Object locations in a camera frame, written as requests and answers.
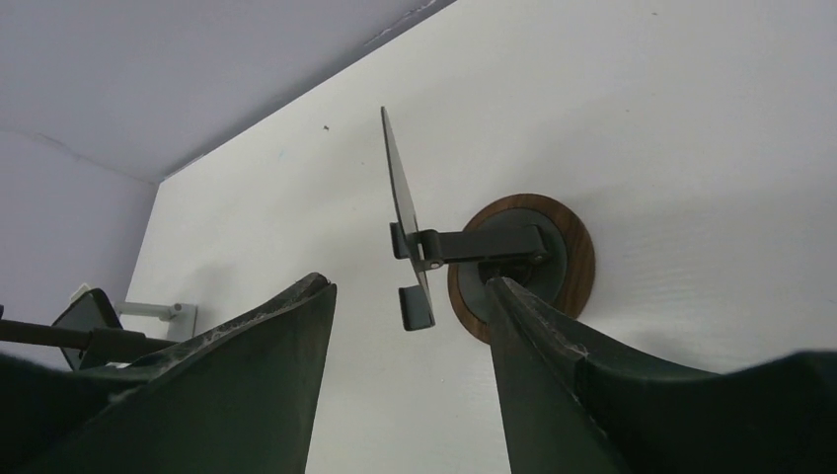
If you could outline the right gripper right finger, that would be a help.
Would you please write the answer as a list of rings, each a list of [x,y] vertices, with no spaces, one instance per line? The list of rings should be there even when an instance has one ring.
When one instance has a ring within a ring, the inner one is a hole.
[[[836,355],[727,374],[631,348],[509,278],[486,287],[514,473],[832,473]]]

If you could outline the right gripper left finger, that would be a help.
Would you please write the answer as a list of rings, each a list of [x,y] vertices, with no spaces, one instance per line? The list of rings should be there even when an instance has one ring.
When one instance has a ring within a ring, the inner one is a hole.
[[[1,358],[5,473],[302,473],[338,289],[311,273],[131,364]]]

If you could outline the black round base stand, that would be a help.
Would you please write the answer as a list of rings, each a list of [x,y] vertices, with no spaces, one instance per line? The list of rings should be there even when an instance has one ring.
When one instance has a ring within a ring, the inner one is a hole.
[[[133,362],[177,344],[122,329],[96,328],[91,331],[78,331],[6,320],[1,321],[1,340],[77,350],[104,363]]]

